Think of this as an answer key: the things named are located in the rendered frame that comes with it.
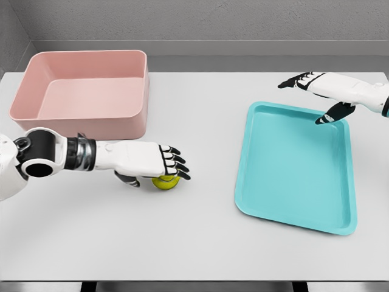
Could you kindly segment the yellow-green tennis ball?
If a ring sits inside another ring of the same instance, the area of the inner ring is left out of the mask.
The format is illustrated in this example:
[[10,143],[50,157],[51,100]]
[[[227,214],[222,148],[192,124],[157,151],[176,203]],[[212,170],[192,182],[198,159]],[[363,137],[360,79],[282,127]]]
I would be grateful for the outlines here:
[[163,175],[155,178],[151,178],[151,181],[155,187],[160,190],[170,190],[177,186],[180,177],[174,175]]

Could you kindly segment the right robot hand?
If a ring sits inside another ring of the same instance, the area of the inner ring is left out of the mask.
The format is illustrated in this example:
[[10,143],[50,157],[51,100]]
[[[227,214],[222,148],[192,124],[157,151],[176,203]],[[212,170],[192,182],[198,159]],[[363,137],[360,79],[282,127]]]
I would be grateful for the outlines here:
[[361,80],[342,74],[305,72],[283,81],[278,85],[278,88],[299,88],[316,96],[337,101],[315,121],[315,124],[321,125],[337,122],[352,114],[359,101],[357,93],[361,85]]

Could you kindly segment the pink rectangular basket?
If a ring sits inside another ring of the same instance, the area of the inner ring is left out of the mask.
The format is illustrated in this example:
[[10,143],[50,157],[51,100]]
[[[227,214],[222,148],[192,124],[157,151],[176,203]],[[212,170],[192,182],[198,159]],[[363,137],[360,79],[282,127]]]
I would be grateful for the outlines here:
[[146,132],[149,88],[141,50],[41,52],[30,59],[9,116],[24,130],[138,139]]

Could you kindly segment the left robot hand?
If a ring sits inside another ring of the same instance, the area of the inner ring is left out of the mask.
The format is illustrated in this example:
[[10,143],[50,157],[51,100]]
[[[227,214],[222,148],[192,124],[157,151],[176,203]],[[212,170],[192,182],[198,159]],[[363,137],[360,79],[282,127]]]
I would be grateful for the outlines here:
[[158,178],[173,176],[190,180],[189,169],[181,152],[169,145],[155,142],[124,141],[113,144],[113,153],[119,155],[114,173],[124,183],[139,187],[139,176]]

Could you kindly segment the blue rectangular tray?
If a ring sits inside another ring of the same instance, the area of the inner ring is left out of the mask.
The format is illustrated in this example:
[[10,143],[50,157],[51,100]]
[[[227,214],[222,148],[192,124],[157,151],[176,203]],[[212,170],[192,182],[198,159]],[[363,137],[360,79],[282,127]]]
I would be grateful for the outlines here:
[[335,235],[357,227],[348,122],[269,102],[247,113],[235,204],[250,216]]

